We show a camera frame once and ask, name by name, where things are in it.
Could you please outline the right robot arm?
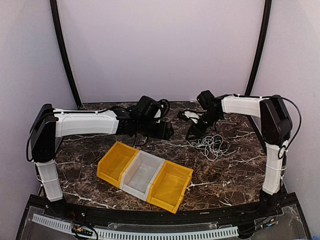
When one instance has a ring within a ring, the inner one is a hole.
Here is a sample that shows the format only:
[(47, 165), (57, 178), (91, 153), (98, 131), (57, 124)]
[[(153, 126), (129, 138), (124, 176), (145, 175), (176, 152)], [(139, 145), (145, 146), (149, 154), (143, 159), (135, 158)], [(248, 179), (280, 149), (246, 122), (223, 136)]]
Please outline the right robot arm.
[(186, 134), (187, 140), (202, 139), (209, 127), (213, 127), (225, 114), (240, 114), (260, 119), (261, 136), (266, 147), (266, 167), (259, 202), (255, 205), (258, 216), (266, 217), (280, 206), (282, 184), (286, 171), (293, 122), (285, 105), (287, 98), (280, 95), (247, 96), (225, 94), (215, 97), (210, 90), (202, 91), (197, 101), (203, 111), (183, 110), (178, 117), (192, 124)]

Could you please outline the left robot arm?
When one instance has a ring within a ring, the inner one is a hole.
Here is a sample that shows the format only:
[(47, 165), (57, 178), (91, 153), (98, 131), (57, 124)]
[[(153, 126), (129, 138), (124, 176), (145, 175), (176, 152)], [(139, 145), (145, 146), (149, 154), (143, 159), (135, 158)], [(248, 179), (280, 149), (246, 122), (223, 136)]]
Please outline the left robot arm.
[(44, 104), (34, 120), (26, 142), (28, 162), (35, 164), (51, 210), (60, 218), (67, 218), (70, 206), (64, 198), (56, 166), (56, 139), (72, 135), (142, 135), (146, 138), (169, 140), (174, 129), (164, 121), (170, 103), (142, 96), (129, 107), (114, 105), (103, 110), (65, 110)]

